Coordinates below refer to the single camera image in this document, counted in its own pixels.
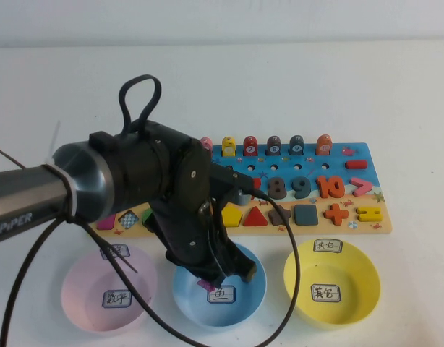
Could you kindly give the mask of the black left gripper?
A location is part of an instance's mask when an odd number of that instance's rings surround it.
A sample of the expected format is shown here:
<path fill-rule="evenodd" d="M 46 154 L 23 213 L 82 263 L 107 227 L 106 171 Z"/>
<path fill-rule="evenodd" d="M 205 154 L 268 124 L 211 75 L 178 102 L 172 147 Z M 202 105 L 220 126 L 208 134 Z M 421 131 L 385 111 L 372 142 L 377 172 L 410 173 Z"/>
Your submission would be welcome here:
<path fill-rule="evenodd" d="M 227 244 L 211 207 L 209 200 L 193 211 L 164 200 L 151 202 L 154 232 L 165 245 L 168 260 L 215 288 L 229 275 L 251 282 L 257 272 L 255 261 L 240 246 Z"/>

